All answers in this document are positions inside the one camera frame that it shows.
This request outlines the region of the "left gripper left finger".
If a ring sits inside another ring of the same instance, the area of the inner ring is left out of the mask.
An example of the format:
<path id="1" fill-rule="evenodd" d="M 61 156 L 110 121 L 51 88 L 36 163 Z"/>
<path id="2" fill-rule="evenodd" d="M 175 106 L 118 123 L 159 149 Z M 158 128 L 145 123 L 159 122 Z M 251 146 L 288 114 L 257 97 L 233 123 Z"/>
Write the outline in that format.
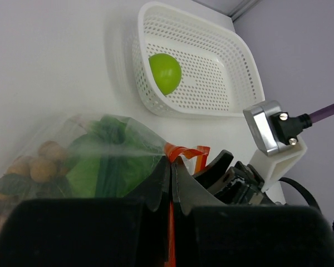
<path id="1" fill-rule="evenodd" d="M 123 198 L 19 204 L 0 232 L 0 266 L 163 266 L 170 162 Z"/>

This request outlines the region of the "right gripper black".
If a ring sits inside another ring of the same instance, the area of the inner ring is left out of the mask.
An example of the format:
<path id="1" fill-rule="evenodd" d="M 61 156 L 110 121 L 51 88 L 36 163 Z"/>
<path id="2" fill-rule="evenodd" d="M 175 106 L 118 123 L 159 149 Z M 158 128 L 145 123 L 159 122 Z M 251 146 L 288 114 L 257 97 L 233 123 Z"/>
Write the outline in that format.
<path id="1" fill-rule="evenodd" d="M 264 179 L 252 165 L 244 165 L 238 161 L 228 169 L 233 159 L 231 152 L 221 150 L 219 155 L 194 174 L 193 178 L 205 189 L 211 187 L 214 197 L 227 205 L 282 204 L 279 201 L 272 201 L 262 192 Z"/>

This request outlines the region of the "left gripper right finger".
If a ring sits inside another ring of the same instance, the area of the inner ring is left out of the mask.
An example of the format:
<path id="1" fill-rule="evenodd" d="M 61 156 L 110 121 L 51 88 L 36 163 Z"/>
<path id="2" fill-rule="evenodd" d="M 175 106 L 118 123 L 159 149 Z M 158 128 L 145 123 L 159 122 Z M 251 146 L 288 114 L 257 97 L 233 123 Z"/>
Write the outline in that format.
<path id="1" fill-rule="evenodd" d="M 177 266 L 334 266 L 334 234 L 306 206 L 225 205 L 171 165 Z"/>

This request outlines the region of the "clear zip bag orange seal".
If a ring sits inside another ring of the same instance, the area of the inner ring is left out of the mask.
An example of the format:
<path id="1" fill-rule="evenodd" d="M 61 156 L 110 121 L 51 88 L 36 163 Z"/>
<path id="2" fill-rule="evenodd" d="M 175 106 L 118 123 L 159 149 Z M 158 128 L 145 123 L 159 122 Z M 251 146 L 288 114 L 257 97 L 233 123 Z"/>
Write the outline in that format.
<path id="1" fill-rule="evenodd" d="M 131 117 L 54 116 L 0 141 L 0 266 L 165 266 L 176 146 Z"/>

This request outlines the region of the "green fake apple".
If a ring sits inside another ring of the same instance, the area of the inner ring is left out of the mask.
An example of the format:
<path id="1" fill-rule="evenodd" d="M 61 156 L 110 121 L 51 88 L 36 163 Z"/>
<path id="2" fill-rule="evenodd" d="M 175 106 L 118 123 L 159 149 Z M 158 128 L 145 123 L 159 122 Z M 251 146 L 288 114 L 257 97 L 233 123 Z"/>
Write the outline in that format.
<path id="1" fill-rule="evenodd" d="M 164 96 L 178 88 L 182 71 L 179 62 L 173 56 L 157 53 L 149 57 L 149 64 L 154 81 Z"/>

